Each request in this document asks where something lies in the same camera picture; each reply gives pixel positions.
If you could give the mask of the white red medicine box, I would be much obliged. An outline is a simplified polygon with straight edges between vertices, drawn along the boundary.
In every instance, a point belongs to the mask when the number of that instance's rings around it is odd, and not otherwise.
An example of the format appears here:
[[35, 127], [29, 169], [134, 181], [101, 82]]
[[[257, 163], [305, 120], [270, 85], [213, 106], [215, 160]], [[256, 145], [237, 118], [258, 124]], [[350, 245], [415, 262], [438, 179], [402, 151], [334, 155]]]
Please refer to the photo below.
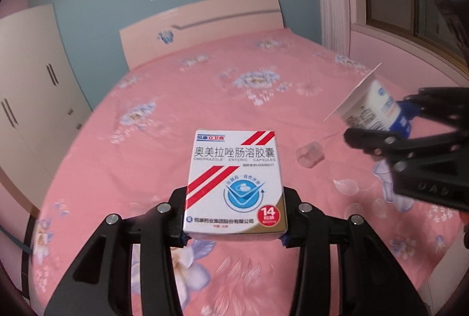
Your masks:
[[288, 221], [273, 130], [197, 130], [183, 213], [194, 239], [277, 239]]

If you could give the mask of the clear plastic cup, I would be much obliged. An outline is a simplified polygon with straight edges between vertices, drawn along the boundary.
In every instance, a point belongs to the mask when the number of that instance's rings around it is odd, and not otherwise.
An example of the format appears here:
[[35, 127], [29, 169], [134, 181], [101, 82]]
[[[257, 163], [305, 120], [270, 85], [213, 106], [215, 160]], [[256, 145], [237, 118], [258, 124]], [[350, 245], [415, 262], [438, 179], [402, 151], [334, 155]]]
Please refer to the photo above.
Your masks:
[[303, 168], [313, 168], [324, 159], [324, 150], [318, 141], [299, 147], [296, 151], [297, 163]]

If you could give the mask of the pink floral bed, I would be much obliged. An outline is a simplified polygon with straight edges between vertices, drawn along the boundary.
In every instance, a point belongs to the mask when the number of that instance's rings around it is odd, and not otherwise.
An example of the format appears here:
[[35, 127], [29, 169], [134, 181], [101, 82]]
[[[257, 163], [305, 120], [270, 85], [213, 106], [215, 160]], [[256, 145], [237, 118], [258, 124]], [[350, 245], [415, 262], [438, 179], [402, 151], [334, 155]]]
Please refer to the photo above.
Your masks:
[[[369, 67], [288, 29], [231, 37], [150, 62], [122, 78], [80, 130], [37, 221], [33, 285], [48, 303], [98, 224], [144, 214], [188, 181], [197, 130], [273, 130], [287, 187], [325, 214], [362, 214], [416, 286], [457, 239], [457, 212], [397, 198], [388, 168], [324, 119]], [[318, 141], [324, 159], [297, 163]]]

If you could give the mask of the pink wooden headboard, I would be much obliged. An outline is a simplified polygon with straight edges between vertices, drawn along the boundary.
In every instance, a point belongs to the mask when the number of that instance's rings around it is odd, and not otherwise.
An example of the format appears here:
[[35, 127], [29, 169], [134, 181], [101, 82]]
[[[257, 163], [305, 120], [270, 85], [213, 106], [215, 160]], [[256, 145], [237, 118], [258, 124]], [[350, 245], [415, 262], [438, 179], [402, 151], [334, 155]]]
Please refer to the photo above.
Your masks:
[[282, 29], [278, 0], [205, 0], [176, 7], [119, 31], [128, 68], [206, 42]]

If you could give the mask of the cream wardrobe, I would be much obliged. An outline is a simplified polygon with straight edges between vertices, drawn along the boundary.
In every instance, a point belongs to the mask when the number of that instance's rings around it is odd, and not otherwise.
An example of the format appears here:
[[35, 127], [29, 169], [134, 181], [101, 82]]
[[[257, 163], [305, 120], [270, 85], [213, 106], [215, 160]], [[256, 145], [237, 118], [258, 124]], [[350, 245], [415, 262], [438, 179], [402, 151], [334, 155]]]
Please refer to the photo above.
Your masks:
[[91, 114], [52, 5], [1, 19], [1, 184], [37, 215]]

